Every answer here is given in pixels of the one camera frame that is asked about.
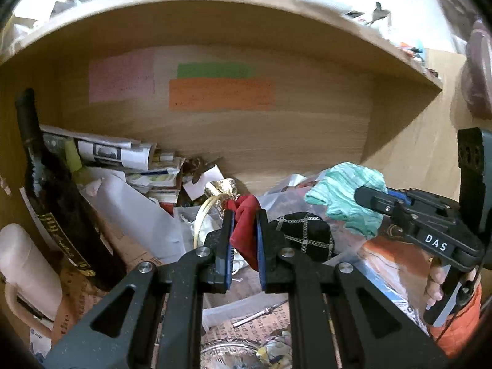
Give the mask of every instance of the black bottle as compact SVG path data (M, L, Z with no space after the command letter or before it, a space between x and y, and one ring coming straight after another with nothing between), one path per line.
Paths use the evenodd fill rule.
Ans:
M72 181L67 165L44 145L33 89L18 96L15 107L28 161L25 189L29 202L71 263L94 286L110 290L125 277L125 264L103 241L94 213Z

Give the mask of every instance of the human hand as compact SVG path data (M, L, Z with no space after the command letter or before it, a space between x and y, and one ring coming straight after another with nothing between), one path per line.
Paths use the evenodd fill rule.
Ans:
M464 276L464 280L473 280L477 270L467 273ZM436 301L440 301L444 297L444 293L442 291L441 285L444 283L446 279L446 272L444 272L444 268L442 267L441 260L439 258L433 258L432 264L430 266L429 278L427 279L427 286L425 290L425 296L427 297L427 305L432 307ZM475 289L480 284L480 276L475 283Z

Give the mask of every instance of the teal cloth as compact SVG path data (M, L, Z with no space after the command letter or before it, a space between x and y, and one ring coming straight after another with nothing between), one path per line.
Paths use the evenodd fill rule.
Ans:
M306 193L304 200L308 204L327 205L326 216L343 220L346 228L359 231L369 240L377 235L383 215L355 202L355 190L361 186L388 192L380 172L344 162L326 171L325 177Z

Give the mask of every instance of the wooden shelf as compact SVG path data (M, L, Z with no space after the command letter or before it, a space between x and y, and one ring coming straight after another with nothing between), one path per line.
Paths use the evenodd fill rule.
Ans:
M283 50L442 88L374 29L300 0L92 0L51 19L0 62L195 44Z
M93 59L147 47L154 53L152 95L90 102ZM170 109L169 84L178 66L191 62L254 68L273 90L270 109ZM446 75L446 63L430 62ZM437 78L375 30L307 2L92 0L57 15L0 60L0 173L13 191L8 197L0 190L0 227L20 223L37 236L17 192L25 155L14 100L26 87L35 90L41 123L222 157L223 175L255 194L291 173L344 161L380 169L389 186L408 180L419 188L430 171L429 155L420 159L420 151L432 149L434 123L449 116L441 115L441 103L455 93L441 93Z

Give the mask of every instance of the gold wrapper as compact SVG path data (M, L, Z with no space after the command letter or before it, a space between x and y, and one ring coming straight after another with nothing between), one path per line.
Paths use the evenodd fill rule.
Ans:
M234 179L228 178L221 181L209 181L205 185L205 195L208 197L217 196L219 194L227 194L233 200L239 198L238 188ZM221 217L224 216L224 200L220 199L216 202L215 207Z

